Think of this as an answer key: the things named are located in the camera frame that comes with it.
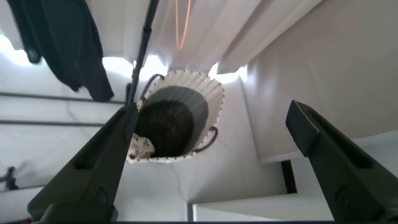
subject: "black rod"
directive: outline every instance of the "black rod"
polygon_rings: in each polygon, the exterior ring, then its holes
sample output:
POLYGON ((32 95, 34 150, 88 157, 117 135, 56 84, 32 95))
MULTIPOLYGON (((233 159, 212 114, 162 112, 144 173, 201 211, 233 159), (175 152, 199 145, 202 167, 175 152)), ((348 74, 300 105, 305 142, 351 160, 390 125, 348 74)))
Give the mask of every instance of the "black rod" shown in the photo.
POLYGON ((69 127, 102 127, 103 123, 79 123, 79 122, 63 122, 63 121, 18 121, 18 120, 1 120, 0 124, 10 125, 38 125, 38 126, 69 126, 69 127))
POLYGON ((159 0, 150 0, 147 15, 144 22, 144 27, 142 28, 141 34, 141 43, 138 50, 136 66, 132 71, 132 84, 129 90, 129 97, 128 101, 126 102, 127 105, 130 105, 134 100, 134 95, 136 94, 138 80, 139 80, 139 73, 142 68, 142 63, 144 62, 144 57, 147 51, 148 42, 150 38, 150 33, 152 32, 152 22, 154 21, 157 5, 159 0))
POLYGON ((116 101, 116 100, 108 101, 108 102, 97 102, 92 99, 86 99, 86 98, 73 98, 73 97, 65 97, 65 96, 47 96, 47 95, 27 94, 27 93, 0 92, 0 96, 32 98, 32 99, 41 99, 41 100, 66 100, 66 101, 89 102, 89 103, 110 103, 110 104, 119 104, 119 105, 125 104, 125 102, 123 102, 123 101, 116 101))

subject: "curtain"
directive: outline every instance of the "curtain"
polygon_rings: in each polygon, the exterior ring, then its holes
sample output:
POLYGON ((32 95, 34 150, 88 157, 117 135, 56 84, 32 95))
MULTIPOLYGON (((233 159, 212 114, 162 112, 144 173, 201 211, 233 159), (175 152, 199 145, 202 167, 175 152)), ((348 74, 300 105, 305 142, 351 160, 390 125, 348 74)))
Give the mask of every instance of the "curtain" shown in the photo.
MULTIPOLYGON (((133 63, 149 0, 86 0, 105 56, 133 63)), ((178 0, 182 41, 189 0, 178 0)), ((169 69, 235 72, 296 23, 321 0, 192 0, 185 43, 177 50, 176 0, 159 1, 147 57, 157 55, 169 69)), ((6 0, 0 0, 0 29, 13 46, 21 43, 6 0)))

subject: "white basket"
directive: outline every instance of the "white basket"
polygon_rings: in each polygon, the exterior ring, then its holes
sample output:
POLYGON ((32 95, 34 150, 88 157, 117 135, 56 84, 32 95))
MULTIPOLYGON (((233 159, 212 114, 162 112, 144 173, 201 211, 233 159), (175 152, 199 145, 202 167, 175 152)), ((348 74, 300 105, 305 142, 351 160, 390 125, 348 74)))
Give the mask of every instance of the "white basket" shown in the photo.
POLYGON ((187 153, 178 157, 148 159, 131 159, 129 154, 127 154, 126 160, 130 164, 134 162, 170 163, 188 159, 211 146, 218 135, 216 125, 224 105, 224 89, 220 82, 204 73, 190 70, 172 71, 165 77, 156 74, 150 78, 145 86, 141 99, 137 104, 138 110, 140 111, 143 106, 159 100, 180 101, 193 114, 195 127, 187 153))

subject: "hanging clothes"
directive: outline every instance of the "hanging clothes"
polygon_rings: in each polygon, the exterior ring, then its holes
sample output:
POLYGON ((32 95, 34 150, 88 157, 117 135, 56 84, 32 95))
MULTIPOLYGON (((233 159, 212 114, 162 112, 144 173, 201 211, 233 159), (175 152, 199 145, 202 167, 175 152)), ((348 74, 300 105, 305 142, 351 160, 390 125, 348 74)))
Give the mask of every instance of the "hanging clothes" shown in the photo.
POLYGON ((113 97, 102 64, 100 37, 86 1, 7 0, 31 63, 45 59, 73 91, 84 86, 95 101, 113 97))

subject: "marble floor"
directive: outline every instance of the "marble floor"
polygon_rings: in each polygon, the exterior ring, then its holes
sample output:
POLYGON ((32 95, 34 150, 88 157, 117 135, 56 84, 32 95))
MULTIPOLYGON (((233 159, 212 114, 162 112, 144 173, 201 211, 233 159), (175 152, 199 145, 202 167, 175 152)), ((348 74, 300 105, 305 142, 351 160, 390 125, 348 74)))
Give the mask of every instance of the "marble floor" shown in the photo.
MULTIPOLYGON (((6 69, 0 91, 75 96, 46 68, 6 69)), ((128 78, 108 72, 117 100, 128 78)), ((126 164, 115 205, 119 220, 187 220, 187 202, 204 203, 285 194, 280 164, 261 166, 239 80, 224 84, 220 134, 204 153, 174 164, 126 164)), ((84 90, 78 97, 87 97, 84 90)), ((0 97, 0 119, 105 122, 120 105, 0 97)), ((17 185, 46 184, 98 128, 0 125, 0 174, 17 168, 17 185)))

